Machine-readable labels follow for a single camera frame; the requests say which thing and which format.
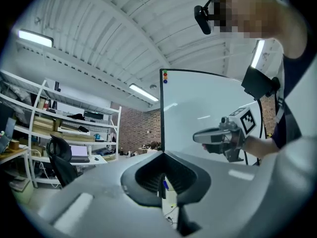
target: curved ceiling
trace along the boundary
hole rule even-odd
[[[15,25],[54,39],[52,49],[18,40],[21,66],[29,52],[33,60],[53,60],[96,82],[112,86],[129,102],[149,99],[129,89],[134,83],[159,98],[159,69],[207,71],[243,79],[256,40],[204,35],[193,16],[194,6],[207,0],[35,0]],[[270,67],[280,55],[279,44],[266,41],[258,67]],[[85,77],[78,77],[79,85]]]

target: whiteboard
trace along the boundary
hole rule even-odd
[[[257,124],[251,135],[259,137],[259,104],[244,92],[241,81],[199,71],[167,70],[166,84],[161,77],[163,149],[228,162],[222,154],[205,151],[201,144],[193,141],[193,134],[219,126],[222,117],[228,116],[239,107],[250,107]],[[253,155],[247,153],[247,156],[249,165],[257,161]],[[244,161],[235,163],[245,164],[243,151],[240,151],[239,157]]]

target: person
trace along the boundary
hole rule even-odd
[[[155,148],[157,147],[158,143],[156,143],[155,141],[152,141],[150,143],[150,147],[147,151],[147,153],[154,153],[154,152],[157,152],[157,150],[155,150]]]
[[[311,12],[307,11],[308,4],[313,0],[306,1],[302,3],[299,0],[211,0],[214,13],[220,15],[219,21],[214,21],[215,25],[220,26],[220,31],[225,29],[226,32],[230,32],[236,29],[247,38],[274,38],[283,48],[283,59],[278,73],[284,74],[284,79],[279,77],[283,87],[277,94],[278,102],[281,103],[279,121],[271,138],[263,140],[249,136],[242,147],[259,159],[278,152],[286,143],[301,136],[284,99],[299,82],[317,53],[312,27],[315,19]]]

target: brick wall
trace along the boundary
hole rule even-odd
[[[274,96],[262,97],[263,120],[268,134],[273,133],[275,128],[275,101]],[[111,108],[119,109],[116,103]],[[114,124],[117,124],[117,115],[112,116]],[[141,112],[135,109],[122,107],[119,133],[119,149],[127,151],[138,151],[143,144],[160,140],[160,109]]]

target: white curved surface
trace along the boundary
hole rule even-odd
[[[199,130],[219,126],[221,117],[242,106],[249,106],[257,127],[251,135],[259,137],[261,115],[259,105],[244,92],[241,81],[212,74],[189,71],[167,71],[163,84],[165,150],[227,162],[223,155],[210,154],[193,141]],[[257,159],[247,154],[249,165]]]

